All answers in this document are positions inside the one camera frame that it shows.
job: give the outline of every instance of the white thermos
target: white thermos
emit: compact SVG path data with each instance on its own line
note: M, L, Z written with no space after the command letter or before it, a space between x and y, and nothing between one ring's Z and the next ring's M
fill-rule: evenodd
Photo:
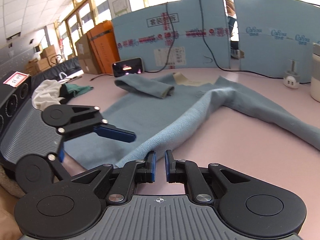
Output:
M320 102L320 44L313 44L313 63L311 76L311 96Z

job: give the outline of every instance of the crosshair marking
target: crosshair marking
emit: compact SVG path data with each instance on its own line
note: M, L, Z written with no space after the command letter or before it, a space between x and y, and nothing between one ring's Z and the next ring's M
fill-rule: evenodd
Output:
M155 201L157 201L158 203L162 203L163 201L165 201L165 199L163 199L163 198L157 198L157 199L155 199Z

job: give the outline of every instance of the pink table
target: pink table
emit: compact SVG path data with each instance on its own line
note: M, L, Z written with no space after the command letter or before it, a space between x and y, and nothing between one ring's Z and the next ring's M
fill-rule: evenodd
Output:
M309 94L310 87L298 90L285 87L282 80L247 73L228 73L219 69L176 69L160 73L144 73L153 78L181 72L193 81L214 82L219 75L239 82L278 103L302 121L320 128L320 103ZM75 98L71 104L100 106L104 111L126 92L116 87L114 77L84 74L74 81L92 85L94 90ZM305 240L319 239L320 221L320 155L311 145L276 125L221 107L173 152L175 159L194 161L207 167L215 162L296 193L307 206L307 219L300 231ZM169 184L165 178L164 159L157 163L156 182L140 185L139 194L183 194L182 184Z

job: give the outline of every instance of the white ceiling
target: white ceiling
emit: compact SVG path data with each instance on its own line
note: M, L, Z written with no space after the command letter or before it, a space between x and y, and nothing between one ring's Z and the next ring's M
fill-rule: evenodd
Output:
M53 23L72 0L0 0L0 46L18 32L25 35Z

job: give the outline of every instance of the red price tag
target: red price tag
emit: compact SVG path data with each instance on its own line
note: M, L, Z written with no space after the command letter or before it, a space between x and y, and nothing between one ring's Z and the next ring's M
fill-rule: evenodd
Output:
M13 75L11 75L6 81L4 81L3 83L16 88L21 83L23 83L28 78L28 76L29 76L28 74L21 73L21 72L17 71Z

